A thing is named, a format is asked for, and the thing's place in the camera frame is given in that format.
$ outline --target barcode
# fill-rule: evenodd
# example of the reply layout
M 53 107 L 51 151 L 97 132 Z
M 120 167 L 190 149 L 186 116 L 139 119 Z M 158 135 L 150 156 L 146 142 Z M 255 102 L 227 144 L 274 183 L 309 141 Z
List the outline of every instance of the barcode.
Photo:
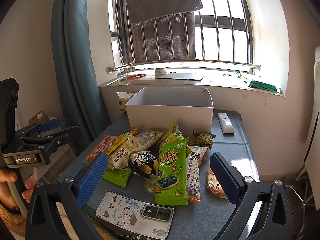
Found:
M 189 187 L 189 190 L 188 190 L 188 194 L 190 196 L 193 196 L 193 197 L 198 197 L 198 194 L 199 194 L 199 185 L 197 184 L 190 184 L 190 187 Z

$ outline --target gray tablecloth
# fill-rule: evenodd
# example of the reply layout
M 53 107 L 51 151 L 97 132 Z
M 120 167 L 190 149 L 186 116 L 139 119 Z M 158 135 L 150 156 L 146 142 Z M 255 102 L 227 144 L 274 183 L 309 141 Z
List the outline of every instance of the gray tablecloth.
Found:
M 231 123 L 235 128 L 234 134 L 222 133 L 217 113 L 228 114 Z M 128 117 L 126 113 L 124 113 L 116 122 L 106 128 L 105 131 L 96 138 L 78 156 L 78 158 L 73 161 L 73 163 L 71 163 L 71 165 L 61 174 L 58 180 L 62 181 L 68 176 L 74 177 L 84 166 L 82 160 L 105 134 L 117 136 L 129 130 L 131 130 L 131 128 Z M 217 136 L 214 139 L 212 149 L 208 150 L 208 157 L 210 157 L 213 152 L 219 151 L 231 165 L 235 166 L 241 172 L 243 176 L 248 175 L 253 177 L 256 181 L 259 181 L 251 145 L 245 133 L 240 114 L 238 112 L 214 110 L 211 132 Z M 156 146 L 151 148 L 151 153 L 158 156 L 158 149 Z M 230 204 L 228 200 L 216 197 L 206 190 L 205 184 L 208 166 L 209 161 L 203 160 L 199 167 L 201 202 L 199 204 L 189 202 L 187 206 L 175 207 L 174 217 L 168 235 L 169 240 L 214 239 L 235 209 L 235 205 Z M 102 179 L 88 205 L 96 210 L 107 191 L 113 191 L 132 199 L 154 203 L 154 195 L 145 191 L 144 184 L 145 179 L 136 175 L 132 175 L 130 177 L 126 188 L 121 188 Z M 259 212 L 259 208 L 260 203 L 256 203 L 240 239 L 245 239 L 248 236 Z

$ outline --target window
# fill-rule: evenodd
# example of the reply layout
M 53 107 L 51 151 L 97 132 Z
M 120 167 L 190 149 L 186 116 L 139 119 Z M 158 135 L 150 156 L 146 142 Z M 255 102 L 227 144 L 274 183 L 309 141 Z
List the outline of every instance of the window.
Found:
M 246 0 L 201 0 L 203 8 L 195 12 L 196 60 L 219 64 L 196 64 L 197 67 L 240 70 L 252 73 L 259 66 L 253 65 L 252 28 Z M 132 49 L 123 0 L 108 0 L 110 33 L 115 66 L 130 64 Z M 120 67 L 117 73 L 155 64 L 133 64 Z

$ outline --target window sill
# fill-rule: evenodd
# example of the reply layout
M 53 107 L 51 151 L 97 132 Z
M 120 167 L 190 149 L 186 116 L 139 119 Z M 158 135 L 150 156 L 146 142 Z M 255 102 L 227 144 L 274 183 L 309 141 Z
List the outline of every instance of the window sill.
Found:
M 154 70 L 139 70 L 131 73 L 126 73 L 119 76 L 109 82 L 106 82 L 99 87 L 109 87 L 109 86 L 123 86 L 123 85 L 200 85 L 200 86 L 211 86 L 211 87 L 226 87 L 226 88 L 237 88 L 256 92 L 262 92 L 267 94 L 273 94 L 277 96 L 284 95 L 280 93 L 274 93 L 258 88 L 248 87 L 244 81 L 238 78 L 238 75 L 231 71 L 222 70 L 204 70 L 204 69 L 167 69 L 167 73 L 177 72 L 177 73 L 197 73 L 203 74 L 204 78 L 201 81 L 192 80 L 178 80 L 178 79 L 158 79 L 155 78 Z M 134 78 L 128 80 L 122 80 L 125 76 L 130 76 L 134 74 L 146 73 L 147 76 L 142 78 Z

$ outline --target phone case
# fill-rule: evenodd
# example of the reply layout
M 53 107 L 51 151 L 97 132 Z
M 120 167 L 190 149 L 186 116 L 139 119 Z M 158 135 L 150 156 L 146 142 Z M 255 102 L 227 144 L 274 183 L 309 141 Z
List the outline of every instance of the phone case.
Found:
M 166 208 L 139 200 L 127 198 L 108 191 L 96 210 L 96 216 L 116 227 L 109 227 L 116 234 L 127 239 L 147 240 L 166 239 L 173 217 L 173 208 L 169 221 L 143 216 L 145 206 Z

